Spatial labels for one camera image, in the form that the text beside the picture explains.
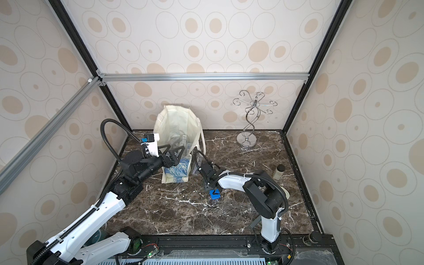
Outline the blue compass case front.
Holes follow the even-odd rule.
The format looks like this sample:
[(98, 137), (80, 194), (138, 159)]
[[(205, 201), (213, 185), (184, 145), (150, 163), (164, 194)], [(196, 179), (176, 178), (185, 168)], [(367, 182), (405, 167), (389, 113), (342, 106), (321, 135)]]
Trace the blue compass case front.
[(212, 189), (209, 191), (209, 195), (212, 200), (218, 200), (221, 198), (220, 191), (218, 189)]

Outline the Starry Night canvas tote bag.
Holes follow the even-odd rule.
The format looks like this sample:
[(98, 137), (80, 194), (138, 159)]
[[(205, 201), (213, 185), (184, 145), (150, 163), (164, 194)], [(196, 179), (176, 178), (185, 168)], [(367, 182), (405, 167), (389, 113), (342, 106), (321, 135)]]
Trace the Starry Night canvas tote bag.
[(203, 148), (206, 152), (201, 120), (188, 108), (167, 105), (157, 116), (153, 132), (159, 135), (160, 146), (171, 149), (184, 147), (180, 163), (163, 168), (162, 183), (188, 182), (192, 164), (192, 151)]

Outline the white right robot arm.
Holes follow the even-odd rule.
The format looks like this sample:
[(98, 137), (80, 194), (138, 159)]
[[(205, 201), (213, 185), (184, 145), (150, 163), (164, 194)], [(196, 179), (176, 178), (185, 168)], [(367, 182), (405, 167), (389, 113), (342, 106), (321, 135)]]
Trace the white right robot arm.
[(244, 192), (261, 216), (261, 236), (268, 243), (275, 243), (280, 235), (282, 215), (289, 209), (286, 191), (265, 171), (254, 173), (231, 172), (211, 162), (199, 167), (206, 189), (233, 189)]

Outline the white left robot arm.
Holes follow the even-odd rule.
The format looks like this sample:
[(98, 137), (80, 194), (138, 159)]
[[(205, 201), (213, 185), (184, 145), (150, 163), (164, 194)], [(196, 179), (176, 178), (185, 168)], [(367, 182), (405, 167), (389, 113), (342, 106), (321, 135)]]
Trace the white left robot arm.
[(170, 145), (159, 146), (156, 151), (157, 155), (150, 155), (142, 148), (121, 159), (120, 172), (95, 204), (57, 235), (46, 242), (36, 241), (27, 248), (28, 264), (96, 265), (109, 257), (127, 252), (132, 246), (139, 247), (140, 235), (133, 229), (124, 229), (89, 246), (86, 243), (109, 219), (141, 193), (143, 183), (149, 177), (163, 167), (178, 165), (184, 146), (174, 149)]

